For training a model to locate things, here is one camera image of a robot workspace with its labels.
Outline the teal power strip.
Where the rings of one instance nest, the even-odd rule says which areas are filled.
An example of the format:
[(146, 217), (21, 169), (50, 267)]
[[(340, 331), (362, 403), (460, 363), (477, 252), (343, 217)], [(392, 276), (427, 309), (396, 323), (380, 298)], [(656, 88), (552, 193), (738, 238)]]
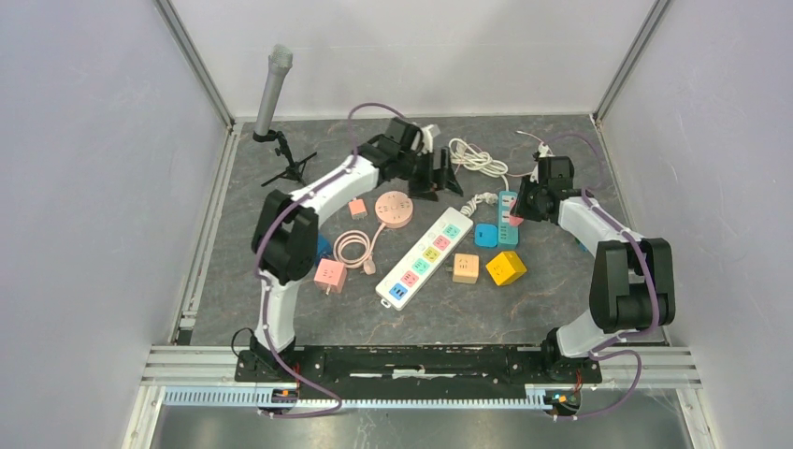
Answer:
[(519, 242), (518, 227), (511, 223), (511, 210), (517, 194), (513, 191), (498, 193), (497, 246), (502, 250), (514, 250)]

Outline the pink round socket hub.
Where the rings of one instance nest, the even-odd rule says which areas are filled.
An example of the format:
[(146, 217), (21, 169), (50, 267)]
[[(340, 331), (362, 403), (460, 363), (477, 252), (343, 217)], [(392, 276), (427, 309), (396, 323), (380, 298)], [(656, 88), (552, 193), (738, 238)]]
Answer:
[(412, 219), (414, 206), (407, 194), (399, 191), (386, 192), (375, 202), (378, 221), (389, 229), (406, 226)]

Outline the small pink usb charger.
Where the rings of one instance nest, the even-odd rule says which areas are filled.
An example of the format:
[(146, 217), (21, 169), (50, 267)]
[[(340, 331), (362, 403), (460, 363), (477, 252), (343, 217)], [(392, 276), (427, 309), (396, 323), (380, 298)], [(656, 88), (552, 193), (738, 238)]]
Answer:
[(362, 198), (354, 198), (348, 203), (348, 209), (353, 220), (363, 219), (368, 215), (366, 203)]

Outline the yellow cube socket adapter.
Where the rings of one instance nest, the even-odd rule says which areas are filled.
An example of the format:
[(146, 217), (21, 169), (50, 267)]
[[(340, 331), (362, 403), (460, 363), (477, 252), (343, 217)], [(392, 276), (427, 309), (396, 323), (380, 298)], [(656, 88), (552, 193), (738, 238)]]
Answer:
[(515, 251), (503, 251), (485, 268), (496, 286), (509, 285), (527, 273), (527, 267)]

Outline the beige cube socket adapter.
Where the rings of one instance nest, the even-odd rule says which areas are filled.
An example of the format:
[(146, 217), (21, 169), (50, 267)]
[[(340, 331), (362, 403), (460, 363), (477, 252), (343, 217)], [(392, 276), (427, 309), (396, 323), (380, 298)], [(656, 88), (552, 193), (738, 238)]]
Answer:
[(452, 282), (474, 284), (479, 279), (480, 258), (469, 253), (456, 253), (451, 264)]

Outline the blue cube socket adapter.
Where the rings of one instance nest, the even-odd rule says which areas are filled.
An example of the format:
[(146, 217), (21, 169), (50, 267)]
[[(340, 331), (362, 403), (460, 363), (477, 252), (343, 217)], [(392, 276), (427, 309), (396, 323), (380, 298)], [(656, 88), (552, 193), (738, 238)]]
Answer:
[(317, 239), (317, 248), (316, 248), (314, 264), (318, 266), (322, 259), (329, 258), (332, 255), (333, 255), (332, 245), (328, 242), (328, 240), (325, 237), (319, 235)]

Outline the white multicolour power strip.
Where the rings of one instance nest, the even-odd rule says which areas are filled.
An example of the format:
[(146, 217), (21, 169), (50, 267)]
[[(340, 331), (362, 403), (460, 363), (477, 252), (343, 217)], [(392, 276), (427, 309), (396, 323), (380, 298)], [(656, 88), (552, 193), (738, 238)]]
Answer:
[(381, 305), (403, 310), (472, 227), (467, 215), (447, 208), (376, 285)]

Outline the pink cube socket adapter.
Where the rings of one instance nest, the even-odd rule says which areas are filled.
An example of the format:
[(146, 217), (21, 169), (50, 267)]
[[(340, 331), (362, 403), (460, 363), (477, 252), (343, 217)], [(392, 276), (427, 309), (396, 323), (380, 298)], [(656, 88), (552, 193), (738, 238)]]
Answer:
[(323, 258), (318, 264), (313, 281), (315, 285), (327, 295), (330, 293), (339, 294), (347, 278), (347, 267), (337, 261)]

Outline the small blue plug adapter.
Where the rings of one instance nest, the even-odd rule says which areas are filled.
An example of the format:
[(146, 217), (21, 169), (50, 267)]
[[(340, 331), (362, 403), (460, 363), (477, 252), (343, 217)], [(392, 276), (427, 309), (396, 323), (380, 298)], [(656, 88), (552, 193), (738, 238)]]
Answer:
[(473, 232), (474, 244), (480, 248), (498, 246), (498, 227), (495, 224), (477, 223)]

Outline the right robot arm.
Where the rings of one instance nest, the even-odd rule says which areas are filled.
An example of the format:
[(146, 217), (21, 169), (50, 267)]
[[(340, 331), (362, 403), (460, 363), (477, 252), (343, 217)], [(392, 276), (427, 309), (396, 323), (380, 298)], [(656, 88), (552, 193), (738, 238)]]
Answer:
[(618, 222), (586, 189), (574, 186), (567, 156), (541, 156), (523, 177), (513, 217), (547, 221), (579, 240), (594, 257), (588, 309), (549, 332), (540, 367), (553, 382), (567, 380), (578, 362), (629, 336), (671, 324), (676, 314), (673, 258), (663, 238), (647, 238)]

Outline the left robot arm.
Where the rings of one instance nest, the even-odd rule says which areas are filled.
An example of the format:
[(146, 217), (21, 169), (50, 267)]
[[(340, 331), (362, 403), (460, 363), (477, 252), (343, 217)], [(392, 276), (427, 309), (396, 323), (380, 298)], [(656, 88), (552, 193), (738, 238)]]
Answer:
[(463, 193), (449, 148), (434, 148), (434, 136), (395, 117), (319, 180), (290, 194), (267, 195), (252, 238), (261, 305), (250, 348), (269, 380), (282, 381), (293, 371), (297, 293), (313, 270), (319, 229), (329, 216), (394, 179), (406, 181), (414, 199), (435, 201), (442, 190)]

